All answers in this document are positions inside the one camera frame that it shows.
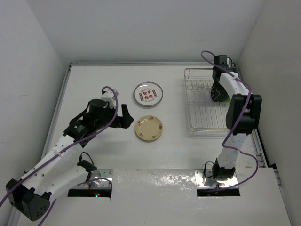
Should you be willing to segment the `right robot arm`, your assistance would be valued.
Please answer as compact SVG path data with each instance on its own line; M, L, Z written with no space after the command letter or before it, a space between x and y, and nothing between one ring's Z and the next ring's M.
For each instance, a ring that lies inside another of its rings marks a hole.
M243 142L259 125L262 97L253 94L250 85L240 80L238 73L229 67L226 55L214 57L212 78L211 100L230 101L226 113L229 133L212 168L213 179L226 180L234 176Z

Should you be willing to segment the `metal base plate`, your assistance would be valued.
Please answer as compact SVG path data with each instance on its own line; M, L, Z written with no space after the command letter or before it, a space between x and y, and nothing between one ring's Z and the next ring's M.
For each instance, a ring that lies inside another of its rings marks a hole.
M108 181L112 182L113 170L111 169L99 169L89 173L86 181L93 180L87 184L79 184L73 187L73 189L88 189L90 186L92 189L105 189L110 188L111 185Z
M234 189L238 188L238 180L236 174L232 178L229 179L213 179L206 178L205 176L211 176L212 171L206 170L195 170L195 182L197 189Z

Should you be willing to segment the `beige plate floral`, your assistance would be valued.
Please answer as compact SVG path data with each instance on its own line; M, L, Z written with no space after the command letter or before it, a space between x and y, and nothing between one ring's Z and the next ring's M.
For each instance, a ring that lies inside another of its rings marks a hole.
M163 123L156 116L143 116L135 124L135 133L143 141L157 140L162 135L162 131Z

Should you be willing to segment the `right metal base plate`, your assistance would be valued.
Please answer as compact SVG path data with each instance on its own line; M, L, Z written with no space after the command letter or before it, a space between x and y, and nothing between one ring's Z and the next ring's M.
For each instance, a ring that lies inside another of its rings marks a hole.
M234 189L238 188L238 180L236 174L232 178L229 179L213 179L206 178L205 176L211 176L212 171L206 170L195 170L195 182L197 189Z

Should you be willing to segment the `white plate red characters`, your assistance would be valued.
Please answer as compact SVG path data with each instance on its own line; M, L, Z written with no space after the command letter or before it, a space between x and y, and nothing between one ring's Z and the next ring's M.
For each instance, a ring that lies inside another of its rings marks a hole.
M151 81L138 84L133 91L135 102L142 107L158 105L162 101L163 96L163 89L157 83Z

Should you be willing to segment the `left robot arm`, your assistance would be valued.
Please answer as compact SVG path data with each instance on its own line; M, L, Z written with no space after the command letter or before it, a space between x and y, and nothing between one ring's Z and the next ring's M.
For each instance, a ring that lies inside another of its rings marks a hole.
M126 104L121 110L122 116L117 116L115 102L90 100L41 161L20 179L6 184L10 204L34 222L46 214L56 198L87 181L97 167L80 157L83 148L100 130L129 128L134 119Z

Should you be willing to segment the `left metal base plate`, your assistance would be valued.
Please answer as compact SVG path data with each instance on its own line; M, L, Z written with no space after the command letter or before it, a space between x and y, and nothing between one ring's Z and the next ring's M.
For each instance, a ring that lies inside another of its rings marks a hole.
M108 181L112 182L113 170L111 169L99 169L89 173L86 181L93 180L87 184L79 184L73 187L73 189L88 189L90 186L92 189L105 189L110 188L111 185Z

